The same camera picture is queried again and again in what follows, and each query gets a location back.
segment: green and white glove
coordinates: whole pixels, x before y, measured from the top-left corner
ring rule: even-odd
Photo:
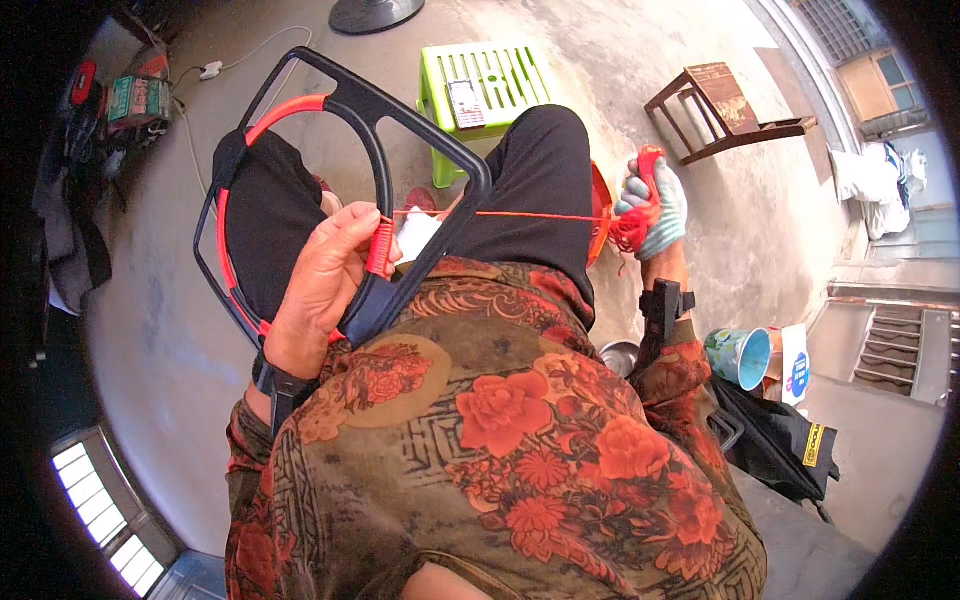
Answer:
[[[627,170],[629,173],[624,174],[620,199],[613,206],[613,212],[617,215],[622,215],[631,208],[646,204],[650,200],[650,189],[640,178],[636,158],[627,161]],[[637,260],[648,260],[656,256],[686,235],[684,187],[673,169],[666,166],[666,160],[662,156],[654,163],[654,180],[660,192],[662,213],[660,220],[647,230],[647,237],[636,253]]]

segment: person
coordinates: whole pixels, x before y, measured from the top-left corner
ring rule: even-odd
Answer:
[[[524,112],[487,163],[493,210],[591,214],[587,131],[567,108]],[[686,200],[663,162],[657,180],[644,286],[686,289]],[[634,385],[606,369],[587,336],[589,222],[475,218],[351,348],[328,336],[380,218],[363,203],[327,216],[321,195],[269,132],[231,188],[235,270],[272,322],[263,355],[321,382],[275,440],[253,384],[232,411],[231,598],[762,596],[766,553],[707,426],[689,313]],[[627,181],[626,205],[648,197]]]

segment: stainless steel bowl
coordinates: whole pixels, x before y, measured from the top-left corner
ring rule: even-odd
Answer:
[[[607,369],[626,377],[634,370],[639,352],[640,346],[636,342],[617,340],[600,349],[600,358],[607,365]]]

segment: woman's left hand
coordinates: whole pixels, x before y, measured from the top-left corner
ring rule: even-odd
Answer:
[[[264,343],[271,365],[301,379],[320,374],[327,339],[356,295],[379,224],[375,204],[353,203],[313,230]],[[402,256],[394,238],[388,276]]]

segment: cement floor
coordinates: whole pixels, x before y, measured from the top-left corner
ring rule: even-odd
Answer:
[[[556,103],[576,110],[587,124],[592,155],[610,184],[622,157],[637,145],[667,147],[690,203],[686,247],[702,336],[722,325],[786,325],[816,314],[846,215],[832,181],[818,179],[804,140],[739,148],[680,167],[685,152],[679,139],[663,134],[662,121],[652,123],[642,108],[684,66],[722,60],[760,121],[791,114],[761,58],[776,43],[741,0],[431,0],[404,26],[367,37],[333,34],[326,26],[332,4],[204,3],[171,45],[172,72],[177,77],[192,65],[237,60],[277,30],[304,25],[315,32],[311,47],[412,106],[421,47],[532,39],[549,58]],[[282,53],[305,38],[301,31],[283,34],[216,79],[184,79],[177,96],[187,105],[204,184],[219,139],[236,127]],[[280,99],[331,88],[330,80],[299,66]],[[674,114],[683,116],[679,109]],[[346,124],[307,114],[275,131],[345,202],[373,197],[369,163]],[[396,124],[381,124],[380,131],[402,202],[411,187],[429,184],[429,152]],[[194,263],[191,240],[203,194],[188,144],[176,118],[122,182],[129,207],[115,212],[108,227],[113,280],[90,295],[88,341],[110,427],[142,489],[187,546],[222,555],[228,530],[224,429],[249,380],[254,352]],[[439,194],[441,204],[459,189]],[[212,228],[204,251],[215,258]],[[618,277],[620,264],[605,251],[590,271],[598,315],[591,338],[598,346],[639,339],[642,331],[639,268],[628,259]]]

